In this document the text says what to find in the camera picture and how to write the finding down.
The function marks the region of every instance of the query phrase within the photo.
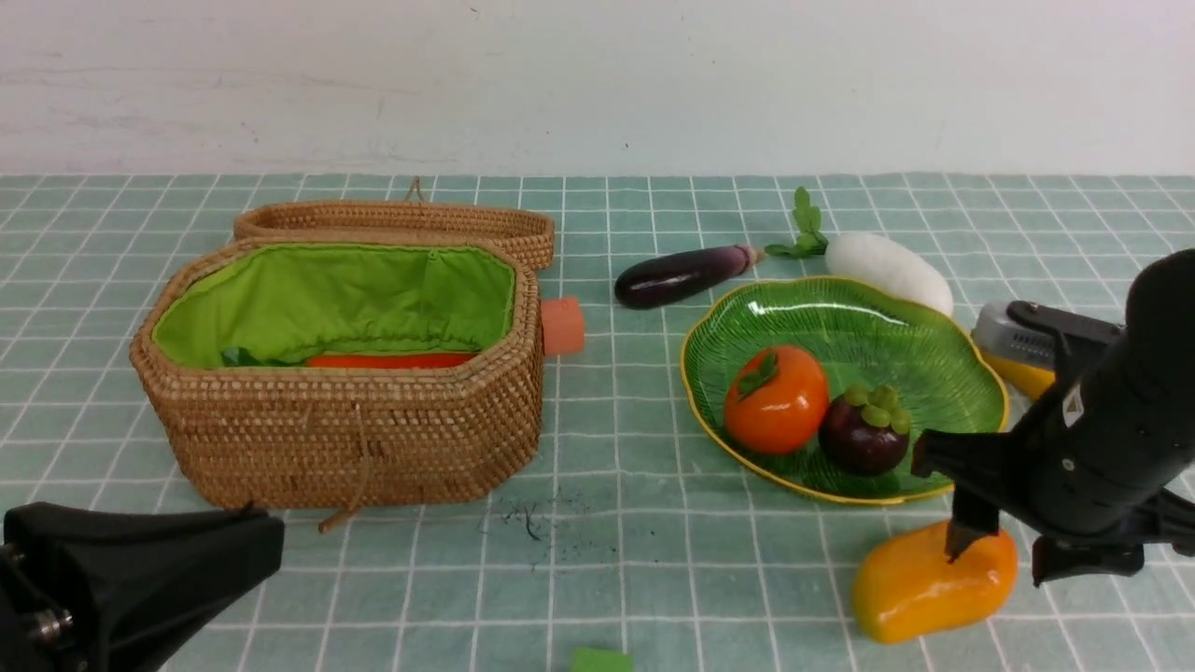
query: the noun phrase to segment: mangosteen stem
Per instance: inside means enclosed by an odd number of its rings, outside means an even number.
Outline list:
[[[870,395],[871,391],[863,385],[851,385],[842,392],[842,398],[852,407],[859,408],[868,405],[868,397]]]
[[[876,429],[887,429],[893,421],[891,415],[887,410],[874,404],[863,407],[863,413],[860,413],[860,415],[863,416],[864,422]]]
[[[877,385],[871,393],[868,395],[868,401],[872,405],[877,405],[888,413],[896,410],[900,404],[900,398],[896,396],[896,390],[891,385]]]
[[[891,414],[891,427],[893,432],[897,434],[908,434],[909,427],[913,424],[913,416],[902,408],[896,409]]]

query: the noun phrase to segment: white radish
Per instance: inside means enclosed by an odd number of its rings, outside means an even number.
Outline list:
[[[826,265],[833,275],[858,280],[897,299],[954,317],[950,283],[930,262],[875,233],[842,233],[828,240],[821,233],[821,208],[813,204],[804,187],[797,188],[792,206],[799,236],[792,245],[766,246],[766,253],[792,258],[826,255]]]
[[[946,317],[955,312],[950,283],[915,252],[875,233],[842,233],[826,245],[832,275],[871,285],[897,299],[929,306]]]

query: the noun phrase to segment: persimmon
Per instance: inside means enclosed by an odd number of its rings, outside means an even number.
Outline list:
[[[817,434],[829,408],[826,371],[808,350],[773,346],[758,353],[727,391],[727,433],[756,453],[792,453]]]

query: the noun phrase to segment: green block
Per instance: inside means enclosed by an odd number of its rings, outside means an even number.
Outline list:
[[[578,648],[572,652],[570,672],[635,672],[631,656],[617,650]]]

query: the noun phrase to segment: drawstring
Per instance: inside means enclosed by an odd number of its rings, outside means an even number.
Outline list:
[[[373,459],[370,459],[373,454],[369,451],[369,446],[366,442],[366,426],[364,421],[362,421],[361,419],[361,404],[356,404],[354,407],[354,410],[356,410],[357,414],[357,433],[360,434],[360,440],[361,440],[361,460],[360,460],[361,481],[357,483],[357,491],[356,494],[353,495],[353,499],[349,500],[348,506],[341,508],[341,511],[327,517],[323,523],[319,524],[320,534],[329,533],[333,527],[336,527],[342,523],[348,521],[354,515],[356,515],[357,512],[361,511],[361,500],[364,497],[366,487],[369,483],[369,477],[373,476]]]

